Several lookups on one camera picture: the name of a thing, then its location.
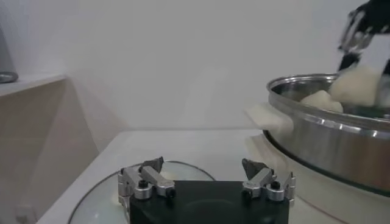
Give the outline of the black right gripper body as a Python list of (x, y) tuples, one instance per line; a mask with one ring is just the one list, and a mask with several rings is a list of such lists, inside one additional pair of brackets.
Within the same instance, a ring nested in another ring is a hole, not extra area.
[(365, 11), (370, 33), (389, 33), (389, 0), (370, 0)]

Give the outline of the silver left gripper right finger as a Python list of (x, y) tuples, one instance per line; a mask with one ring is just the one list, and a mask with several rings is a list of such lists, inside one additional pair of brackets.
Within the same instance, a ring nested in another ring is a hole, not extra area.
[(250, 202), (266, 197), (273, 202), (288, 200), (293, 203), (296, 194), (296, 177), (292, 172), (276, 173), (265, 163), (243, 158), (241, 161), (247, 176), (241, 191), (243, 200)]

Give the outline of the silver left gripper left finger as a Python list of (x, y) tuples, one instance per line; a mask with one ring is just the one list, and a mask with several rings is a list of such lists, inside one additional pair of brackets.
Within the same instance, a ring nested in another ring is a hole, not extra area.
[(121, 168), (118, 172), (118, 201), (125, 213), (130, 212), (130, 198), (146, 201), (154, 195), (164, 198), (169, 210), (174, 208), (176, 186), (173, 180), (166, 179), (160, 172), (163, 157), (144, 161), (135, 170), (133, 167)]

